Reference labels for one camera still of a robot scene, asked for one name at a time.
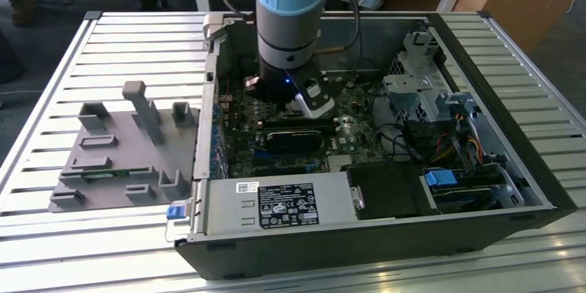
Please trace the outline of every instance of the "green circuit board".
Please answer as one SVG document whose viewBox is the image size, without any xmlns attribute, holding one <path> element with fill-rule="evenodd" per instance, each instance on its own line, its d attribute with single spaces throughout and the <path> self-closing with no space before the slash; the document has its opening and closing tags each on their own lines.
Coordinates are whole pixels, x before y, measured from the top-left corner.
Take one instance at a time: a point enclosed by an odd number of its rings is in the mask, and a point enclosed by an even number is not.
<svg viewBox="0 0 586 293">
<path fill-rule="evenodd" d="M 222 95 L 228 177 L 331 172 L 327 159 L 338 155 L 349 155 L 353 163 L 383 161 L 386 153 L 371 123 L 369 95 L 369 89 L 357 86 L 336 98 L 336 106 L 326 116 L 335 124 L 335 132 L 322 136 L 318 151 L 279 155 L 268 153 L 266 149 L 267 135 L 276 130 L 263 129 L 260 123 L 302 118 L 295 104 L 279 111 L 274 104 L 264 104 L 243 91 Z"/>
</svg>

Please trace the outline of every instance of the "metal slatted table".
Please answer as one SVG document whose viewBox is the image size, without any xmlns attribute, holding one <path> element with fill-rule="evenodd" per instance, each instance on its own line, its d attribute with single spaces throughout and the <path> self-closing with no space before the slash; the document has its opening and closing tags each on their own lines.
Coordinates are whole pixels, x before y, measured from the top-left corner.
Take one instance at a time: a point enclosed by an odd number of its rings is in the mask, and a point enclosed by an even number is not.
<svg viewBox="0 0 586 293">
<path fill-rule="evenodd" d="M 207 282 L 164 240 L 164 205 L 47 213 L 84 101 L 130 110 L 123 83 L 144 80 L 159 109 L 178 100 L 200 105 L 203 15 L 104 13 L 83 22 L 0 169 L 0 292 L 537 292 L 586 285 L 585 120 L 494 21 L 474 13 L 443 17 L 581 207 L 565 219 L 478 253 Z M 458 68 L 449 69 L 466 90 Z"/>
</svg>

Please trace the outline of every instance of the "gray 3d printed holder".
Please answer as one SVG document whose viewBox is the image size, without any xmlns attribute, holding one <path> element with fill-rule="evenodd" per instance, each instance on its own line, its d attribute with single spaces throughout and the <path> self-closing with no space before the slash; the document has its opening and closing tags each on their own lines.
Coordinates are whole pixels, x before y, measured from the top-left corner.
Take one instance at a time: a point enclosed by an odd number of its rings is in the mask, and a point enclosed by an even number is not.
<svg viewBox="0 0 586 293">
<path fill-rule="evenodd" d="M 124 99 L 136 109 L 110 113 L 99 103 L 84 104 L 83 127 L 49 212 L 170 204 L 191 194 L 199 110 L 178 102 L 156 110 L 144 98 L 143 82 L 127 82 Z"/>
</svg>

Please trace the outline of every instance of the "white sticker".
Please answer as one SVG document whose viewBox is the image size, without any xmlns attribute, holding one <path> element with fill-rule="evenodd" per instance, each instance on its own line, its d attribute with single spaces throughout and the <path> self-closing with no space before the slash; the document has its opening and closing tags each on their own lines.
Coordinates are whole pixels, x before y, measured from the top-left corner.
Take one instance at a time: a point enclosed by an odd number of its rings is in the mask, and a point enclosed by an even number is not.
<svg viewBox="0 0 586 293">
<path fill-rule="evenodd" d="M 239 182 L 236 183 L 236 192 L 256 192 L 258 191 L 258 182 Z"/>
</svg>

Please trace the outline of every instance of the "blue latch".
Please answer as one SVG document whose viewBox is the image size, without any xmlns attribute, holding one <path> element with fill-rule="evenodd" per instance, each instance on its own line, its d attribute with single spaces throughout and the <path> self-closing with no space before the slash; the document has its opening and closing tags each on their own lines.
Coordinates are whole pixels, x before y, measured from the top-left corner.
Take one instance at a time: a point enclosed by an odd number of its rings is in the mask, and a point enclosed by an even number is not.
<svg viewBox="0 0 586 293">
<path fill-rule="evenodd" d="M 167 220 L 180 220 L 186 218 L 186 206 L 171 205 L 167 209 Z"/>
<path fill-rule="evenodd" d="M 427 174 L 425 174 L 425 180 L 427 181 L 427 185 L 430 187 L 458 184 L 457 177 L 449 169 L 430 171 Z"/>
</svg>

